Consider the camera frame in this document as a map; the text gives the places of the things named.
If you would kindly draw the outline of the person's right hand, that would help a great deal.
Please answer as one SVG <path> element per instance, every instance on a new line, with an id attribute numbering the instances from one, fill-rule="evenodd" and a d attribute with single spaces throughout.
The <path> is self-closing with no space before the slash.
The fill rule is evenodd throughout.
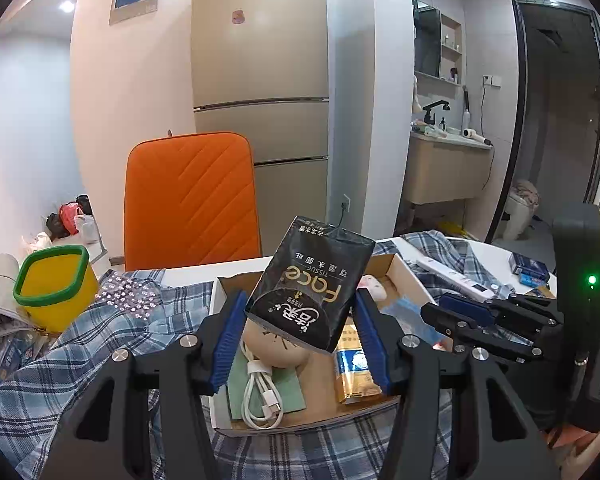
<path id="1" fill-rule="evenodd" d="M 600 432 L 596 434 L 569 424 L 552 430 L 546 440 L 550 449 L 558 454 L 558 460 L 562 460 L 562 455 L 595 457 L 600 452 Z"/>

